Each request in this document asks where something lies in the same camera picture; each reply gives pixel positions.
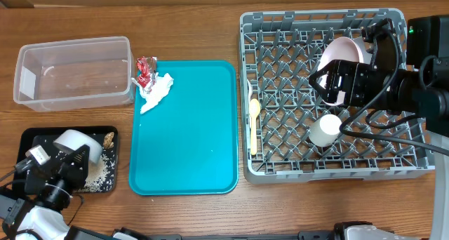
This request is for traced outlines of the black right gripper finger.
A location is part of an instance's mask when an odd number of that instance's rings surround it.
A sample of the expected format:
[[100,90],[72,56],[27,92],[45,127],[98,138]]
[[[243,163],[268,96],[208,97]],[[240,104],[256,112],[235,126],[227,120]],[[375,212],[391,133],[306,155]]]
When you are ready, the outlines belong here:
[[326,84],[341,84],[342,77],[339,72],[341,60],[332,60],[309,76],[310,84],[319,84],[324,80]]
[[[311,85],[311,86],[312,86],[312,88],[318,87],[319,89],[325,89],[326,88],[326,80],[318,79],[318,81],[314,85]],[[345,92],[339,91],[337,94],[337,100],[335,102],[327,102],[325,100],[323,100],[323,102],[326,105],[329,105],[331,107],[340,106],[340,105],[344,104],[344,97],[345,97]]]

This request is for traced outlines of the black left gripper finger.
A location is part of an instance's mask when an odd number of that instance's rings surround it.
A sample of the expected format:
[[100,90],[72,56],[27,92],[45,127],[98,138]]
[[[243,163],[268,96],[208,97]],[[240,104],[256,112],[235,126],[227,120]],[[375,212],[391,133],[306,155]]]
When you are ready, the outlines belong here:
[[62,161],[50,159],[44,165],[37,165],[29,169],[25,179],[25,194],[38,194],[58,171]]
[[89,165],[88,145],[80,148],[66,156],[62,163],[62,178],[71,188],[82,188],[86,184]]

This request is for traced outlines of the pink rimmed white plate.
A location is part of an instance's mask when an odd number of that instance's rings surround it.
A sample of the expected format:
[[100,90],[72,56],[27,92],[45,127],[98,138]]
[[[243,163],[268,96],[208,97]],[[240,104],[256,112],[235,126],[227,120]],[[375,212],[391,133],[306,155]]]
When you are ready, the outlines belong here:
[[[318,71],[323,69],[327,64],[333,60],[346,60],[352,62],[364,63],[363,54],[360,46],[349,37],[339,37],[333,40],[328,47],[324,50],[321,59],[319,61]],[[339,106],[344,103],[344,97],[349,95],[351,92],[354,81],[349,83],[347,80],[347,85],[349,87],[348,91],[339,91],[337,95],[337,100],[335,102],[329,102],[324,100],[324,102],[329,106]]]

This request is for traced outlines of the grey plate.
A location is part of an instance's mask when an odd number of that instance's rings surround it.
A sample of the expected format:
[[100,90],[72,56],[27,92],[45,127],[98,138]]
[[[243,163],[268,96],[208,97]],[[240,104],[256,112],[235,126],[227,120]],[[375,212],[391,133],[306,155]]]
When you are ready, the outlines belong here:
[[354,38],[353,41],[361,49],[361,54],[363,56],[363,63],[370,64],[373,55],[372,53],[369,53],[371,44],[365,42],[361,36]]

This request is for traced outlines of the grey bowl with rice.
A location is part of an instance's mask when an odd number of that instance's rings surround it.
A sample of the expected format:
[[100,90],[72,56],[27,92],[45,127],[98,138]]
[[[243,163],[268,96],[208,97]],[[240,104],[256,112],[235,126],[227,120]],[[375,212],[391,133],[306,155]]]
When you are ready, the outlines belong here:
[[66,154],[71,154],[80,147],[88,145],[89,161],[93,164],[97,164],[102,155],[102,145],[99,142],[92,137],[73,129],[66,130],[53,141],[53,144]]

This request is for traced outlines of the white paper cup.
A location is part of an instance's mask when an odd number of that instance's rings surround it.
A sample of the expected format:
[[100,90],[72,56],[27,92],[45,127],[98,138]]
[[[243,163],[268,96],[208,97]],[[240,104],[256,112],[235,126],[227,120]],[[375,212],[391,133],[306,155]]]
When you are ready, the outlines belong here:
[[319,147],[331,145],[340,134],[342,121],[334,114],[323,115],[310,126],[310,141]]

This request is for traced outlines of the brown food scrap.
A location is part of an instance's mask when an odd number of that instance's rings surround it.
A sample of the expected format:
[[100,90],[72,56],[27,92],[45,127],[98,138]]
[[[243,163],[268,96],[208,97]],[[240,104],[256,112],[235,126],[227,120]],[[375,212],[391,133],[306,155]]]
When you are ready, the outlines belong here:
[[111,149],[114,146],[114,132],[109,132],[105,135],[103,140],[103,148],[104,149]]

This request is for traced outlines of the yellow plastic spoon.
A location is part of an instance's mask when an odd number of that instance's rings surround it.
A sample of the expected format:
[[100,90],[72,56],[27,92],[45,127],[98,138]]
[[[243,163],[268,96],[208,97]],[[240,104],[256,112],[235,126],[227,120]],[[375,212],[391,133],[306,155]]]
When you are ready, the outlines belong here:
[[257,117],[260,114],[260,102],[258,99],[253,98],[249,102],[249,115],[250,115],[250,154],[257,154]]

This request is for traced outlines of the white plastic fork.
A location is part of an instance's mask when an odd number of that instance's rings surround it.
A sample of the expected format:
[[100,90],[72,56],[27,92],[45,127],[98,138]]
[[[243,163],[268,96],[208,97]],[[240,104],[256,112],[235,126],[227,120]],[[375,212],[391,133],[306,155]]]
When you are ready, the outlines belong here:
[[246,81],[247,81],[247,86],[248,86],[248,103],[249,103],[252,100],[253,86],[248,79]]

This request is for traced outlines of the white napkin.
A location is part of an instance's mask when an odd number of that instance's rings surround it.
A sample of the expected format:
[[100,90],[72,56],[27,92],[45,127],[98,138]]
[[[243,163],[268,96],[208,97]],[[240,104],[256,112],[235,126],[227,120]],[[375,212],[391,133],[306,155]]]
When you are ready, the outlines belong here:
[[140,113],[144,114],[157,106],[168,95],[174,79],[170,74],[165,74],[164,76],[157,75],[155,84],[148,91],[141,87],[136,79],[132,78],[131,81],[138,87],[140,97],[145,100],[145,103],[140,108]]

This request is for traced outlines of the red foil wrapper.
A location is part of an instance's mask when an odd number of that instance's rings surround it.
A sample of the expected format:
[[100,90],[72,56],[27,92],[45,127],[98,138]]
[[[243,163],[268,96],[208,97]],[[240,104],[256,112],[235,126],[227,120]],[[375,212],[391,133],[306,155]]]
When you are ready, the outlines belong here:
[[157,57],[146,58],[142,56],[137,59],[139,75],[136,79],[138,86],[146,93],[149,93],[156,83],[157,78]]

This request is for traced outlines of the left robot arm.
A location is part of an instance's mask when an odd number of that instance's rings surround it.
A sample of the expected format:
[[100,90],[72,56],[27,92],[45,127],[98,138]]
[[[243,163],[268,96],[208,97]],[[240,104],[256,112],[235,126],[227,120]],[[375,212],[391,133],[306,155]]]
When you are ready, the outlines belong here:
[[5,239],[112,238],[67,224],[61,214],[77,195],[74,191],[86,183],[89,152],[90,147],[82,145],[69,153],[33,199],[19,196],[8,188],[19,180],[1,186],[1,228]]

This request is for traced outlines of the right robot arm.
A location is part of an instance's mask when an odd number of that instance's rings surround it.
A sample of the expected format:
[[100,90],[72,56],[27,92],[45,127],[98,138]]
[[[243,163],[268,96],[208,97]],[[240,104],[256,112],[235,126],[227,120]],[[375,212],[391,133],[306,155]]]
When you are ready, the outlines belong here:
[[[309,84],[328,104],[339,99],[358,107],[342,122],[340,132],[356,138],[412,145],[434,153],[436,164],[431,239],[448,238],[448,16],[409,20],[407,53],[402,54],[399,33],[390,18],[361,27],[364,42],[372,46],[368,64],[337,58],[310,75]],[[409,112],[387,128],[423,118],[431,142],[348,131],[346,127],[365,110]]]

